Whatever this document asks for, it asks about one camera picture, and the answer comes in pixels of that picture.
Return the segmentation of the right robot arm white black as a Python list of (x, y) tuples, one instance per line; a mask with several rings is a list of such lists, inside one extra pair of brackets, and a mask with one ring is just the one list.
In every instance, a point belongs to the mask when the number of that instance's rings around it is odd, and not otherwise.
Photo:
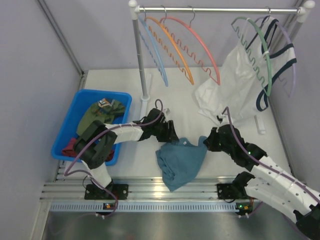
[(231, 125), (213, 127), (204, 145), (224, 152), (245, 170), (232, 181), (237, 199), (251, 197), (289, 218), (308, 239), (320, 238), (320, 193), (282, 169), (259, 146), (245, 142)]

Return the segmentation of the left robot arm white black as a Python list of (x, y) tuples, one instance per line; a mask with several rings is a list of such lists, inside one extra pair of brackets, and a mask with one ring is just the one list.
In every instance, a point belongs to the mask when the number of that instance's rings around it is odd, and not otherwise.
[(122, 142), (141, 142), (156, 137), (160, 143), (179, 140), (173, 120), (167, 120), (163, 111), (153, 108), (140, 120), (127, 124), (106, 124), (94, 120), (80, 135), (73, 151), (89, 172), (91, 186), (103, 199), (113, 194), (114, 182), (105, 164), (113, 146)]

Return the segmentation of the teal tank top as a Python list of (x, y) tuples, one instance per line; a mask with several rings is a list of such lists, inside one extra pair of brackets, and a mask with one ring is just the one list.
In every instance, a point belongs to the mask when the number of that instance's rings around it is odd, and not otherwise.
[(198, 145), (193, 145), (182, 137), (178, 142), (162, 145), (155, 152), (162, 180), (169, 191), (179, 189), (198, 175), (208, 150), (203, 144), (205, 139), (205, 136), (200, 136)]

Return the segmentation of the pink hanger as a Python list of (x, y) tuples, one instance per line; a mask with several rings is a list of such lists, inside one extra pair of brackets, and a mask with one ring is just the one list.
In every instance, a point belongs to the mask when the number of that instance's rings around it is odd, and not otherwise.
[[(165, 12), (165, 17), (160, 19), (160, 23), (163, 23), (163, 29), (169, 34), (169, 29), (165, 26), (165, 20), (166, 19), (170, 19), (173, 21), (176, 21), (178, 23), (180, 23), (182, 26), (184, 26), (196, 39), (197, 41), (200, 43), (200, 45), (202, 46), (202, 48), (204, 49), (204, 51), (206, 52), (207, 56), (209, 57), (209, 60), (211, 62), (212, 67), (214, 68), (215, 71), (215, 75), (216, 78), (214, 78), (212, 76), (212, 70), (209, 67), (205, 67), (205, 63), (200, 59), (197, 60), (197, 55), (194, 52), (189, 53), (189, 47), (187, 45), (183, 46), (182, 45), (182, 41), (178, 38), (177, 41), (175, 40), (175, 35), (173, 33), (170, 34), (170, 41), (173, 43), (173, 46), (177, 49), (178, 46), (187, 53), (187, 55), (189, 57), (191, 57), (194, 62), (201, 66), (202, 70), (206, 73), (208, 73), (209, 77), (216, 82), (218, 85), (221, 84), (221, 77), (220, 77), (220, 72), (218, 69), (218, 66), (216, 64), (216, 61), (214, 60), (213, 55), (211, 54), (211, 52), (209, 51), (207, 45), (205, 44), (205, 42), (203, 41), (203, 39), (192, 29), (191, 25), (192, 25), (192, 21), (194, 20), (194, 18), (189, 22), (189, 25), (187, 25), (184, 21), (180, 20), (179, 18), (176, 17), (168, 17), (167, 14), (167, 9), (161, 5), (161, 7), (163, 7), (163, 10)], [(191, 10), (193, 11), (193, 17), (195, 17), (195, 11), (194, 9), (189, 6), (191, 8)]]

